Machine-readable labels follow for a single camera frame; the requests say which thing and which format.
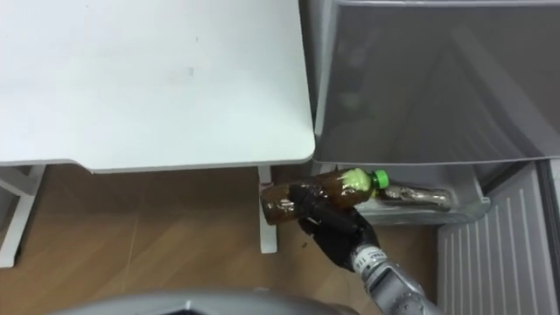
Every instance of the brown liquid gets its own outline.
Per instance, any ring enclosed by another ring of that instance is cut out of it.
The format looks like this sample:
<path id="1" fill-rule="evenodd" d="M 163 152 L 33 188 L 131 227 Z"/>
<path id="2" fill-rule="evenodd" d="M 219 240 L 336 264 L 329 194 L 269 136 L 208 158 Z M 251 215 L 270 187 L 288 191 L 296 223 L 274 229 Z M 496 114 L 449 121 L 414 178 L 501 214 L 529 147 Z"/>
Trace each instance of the brown liquid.
<path id="1" fill-rule="evenodd" d="M 314 178 L 307 178 L 283 185 L 275 185 L 261 192 L 261 204 L 264 217 L 270 225 L 276 225 L 286 221 L 299 219 L 301 213 L 288 199 L 290 185 L 308 187 L 318 196 L 328 198 L 331 204 L 340 209 L 353 207 L 361 202 L 367 201 L 375 185 L 371 185 L 368 191 L 358 191 L 343 184 L 342 175 L 348 170 L 331 171 L 319 174 Z"/>

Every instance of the refrigerator door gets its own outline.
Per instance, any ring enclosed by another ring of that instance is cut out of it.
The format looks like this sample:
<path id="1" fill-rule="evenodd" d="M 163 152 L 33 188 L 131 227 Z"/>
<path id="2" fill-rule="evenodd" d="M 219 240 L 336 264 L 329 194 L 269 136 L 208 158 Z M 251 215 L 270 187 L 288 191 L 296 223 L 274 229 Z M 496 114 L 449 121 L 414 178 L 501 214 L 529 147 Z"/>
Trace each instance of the refrigerator door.
<path id="1" fill-rule="evenodd" d="M 445 314 L 559 313 L 555 174 L 549 161 L 529 164 L 489 193 L 482 219 L 439 229 L 437 302 Z"/>
<path id="2" fill-rule="evenodd" d="M 311 14 L 317 161 L 560 156 L 560 1 L 328 3 Z"/>

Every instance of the refrigerator drawer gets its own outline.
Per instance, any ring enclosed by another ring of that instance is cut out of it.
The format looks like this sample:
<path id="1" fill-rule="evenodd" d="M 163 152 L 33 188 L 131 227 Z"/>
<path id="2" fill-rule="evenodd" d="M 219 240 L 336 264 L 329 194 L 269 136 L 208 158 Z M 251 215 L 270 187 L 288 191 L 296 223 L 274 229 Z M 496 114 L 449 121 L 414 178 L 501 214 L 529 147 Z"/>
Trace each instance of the refrigerator drawer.
<path id="1" fill-rule="evenodd" d="M 339 168 L 354 167 L 369 171 L 383 169 L 390 180 L 411 186 L 445 189 L 453 198 L 454 206 L 447 213 L 430 209 L 411 209 L 406 206 L 384 206 L 374 199 L 356 206 L 356 209 L 373 224 L 444 224 L 474 221 L 482 217 L 491 204 L 490 199 L 482 194 L 471 165 L 339 165 Z"/>

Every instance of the silver metal arm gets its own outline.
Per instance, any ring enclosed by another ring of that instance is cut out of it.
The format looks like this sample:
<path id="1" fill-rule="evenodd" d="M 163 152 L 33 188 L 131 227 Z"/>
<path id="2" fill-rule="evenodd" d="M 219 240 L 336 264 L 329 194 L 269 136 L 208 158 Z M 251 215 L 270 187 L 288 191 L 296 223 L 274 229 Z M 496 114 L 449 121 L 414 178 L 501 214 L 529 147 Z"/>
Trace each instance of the silver metal arm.
<path id="1" fill-rule="evenodd" d="M 390 262 L 373 245 L 359 246 L 352 253 L 354 271 L 361 276 L 366 292 L 386 315 L 443 315 L 430 302 L 416 281 L 398 264 Z"/>

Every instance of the bottle in drawer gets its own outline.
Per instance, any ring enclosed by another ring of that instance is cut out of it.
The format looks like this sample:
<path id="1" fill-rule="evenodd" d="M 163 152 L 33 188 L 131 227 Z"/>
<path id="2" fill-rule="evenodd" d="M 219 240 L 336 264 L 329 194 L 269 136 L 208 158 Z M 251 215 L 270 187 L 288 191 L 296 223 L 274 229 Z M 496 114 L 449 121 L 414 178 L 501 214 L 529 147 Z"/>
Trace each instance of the bottle in drawer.
<path id="1" fill-rule="evenodd" d="M 328 198 L 338 209 L 347 209 L 376 195 L 389 185 L 387 173 L 382 170 L 368 173 L 359 168 L 331 171 L 313 178 L 284 185 L 274 185 L 261 192 L 264 217 L 270 225 L 295 220 L 301 213 L 288 199 L 289 186 L 305 186 L 317 195 Z"/>
<path id="2" fill-rule="evenodd" d="M 375 197 L 385 206 L 433 209 L 448 212 L 453 206 L 452 194 L 445 189 L 389 185 Z"/>

